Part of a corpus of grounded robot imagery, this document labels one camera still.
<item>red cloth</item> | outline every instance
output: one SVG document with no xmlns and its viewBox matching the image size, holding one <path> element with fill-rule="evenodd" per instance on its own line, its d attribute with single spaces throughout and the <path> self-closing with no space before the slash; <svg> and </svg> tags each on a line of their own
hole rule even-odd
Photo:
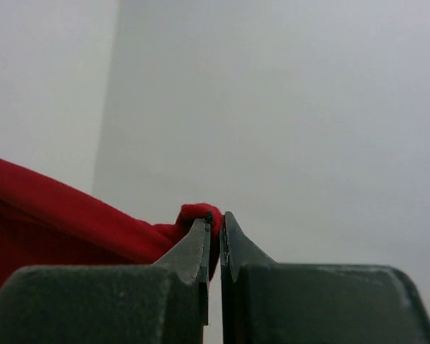
<svg viewBox="0 0 430 344">
<path fill-rule="evenodd" d="M 214 215 L 211 276 L 219 255 L 220 211 L 181 207 L 175 224 L 134 219 L 54 179 L 0 159 L 0 287 L 18 268 L 36 264 L 150 264 Z"/>
</svg>

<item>red towel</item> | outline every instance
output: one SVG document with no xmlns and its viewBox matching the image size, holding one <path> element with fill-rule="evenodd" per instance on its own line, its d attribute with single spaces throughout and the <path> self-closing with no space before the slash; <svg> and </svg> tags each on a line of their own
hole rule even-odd
<svg viewBox="0 0 430 344">
<path fill-rule="evenodd" d="M 150 264 L 214 215 L 211 277 L 219 255 L 220 211 L 181 207 L 175 224 L 134 219 L 54 179 L 0 159 L 0 287 L 18 268 L 36 264 Z"/>
</svg>

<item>wall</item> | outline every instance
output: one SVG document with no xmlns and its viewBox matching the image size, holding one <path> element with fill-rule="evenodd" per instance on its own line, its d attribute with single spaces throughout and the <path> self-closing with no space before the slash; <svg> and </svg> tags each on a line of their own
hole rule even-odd
<svg viewBox="0 0 430 344">
<path fill-rule="evenodd" d="M 0 1 L 0 157 L 91 191 L 117 9 Z"/>
<path fill-rule="evenodd" d="M 93 192 L 149 221 L 212 202 L 279 261 L 392 264 L 430 311 L 430 1 L 123 0 Z"/>
</svg>

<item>black plastic part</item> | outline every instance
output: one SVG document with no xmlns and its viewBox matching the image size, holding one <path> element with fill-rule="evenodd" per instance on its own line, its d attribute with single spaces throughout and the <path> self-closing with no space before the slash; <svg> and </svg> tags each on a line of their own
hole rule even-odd
<svg viewBox="0 0 430 344">
<path fill-rule="evenodd" d="M 0 344 L 202 343 L 210 226 L 149 266 L 26 267 L 0 292 Z"/>
<path fill-rule="evenodd" d="M 412 281 L 380 266 L 278 264 L 225 214 L 224 343 L 430 344 Z"/>
</svg>

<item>white surface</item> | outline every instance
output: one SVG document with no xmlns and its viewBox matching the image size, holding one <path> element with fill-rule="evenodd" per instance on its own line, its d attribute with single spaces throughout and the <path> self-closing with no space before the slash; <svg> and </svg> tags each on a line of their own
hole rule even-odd
<svg viewBox="0 0 430 344">
<path fill-rule="evenodd" d="M 0 157 L 91 190 L 117 7 L 0 1 Z"/>
<path fill-rule="evenodd" d="M 118 29 L 96 196 L 212 202 L 279 261 L 399 267 L 430 311 L 430 1 L 125 0 Z"/>
</svg>

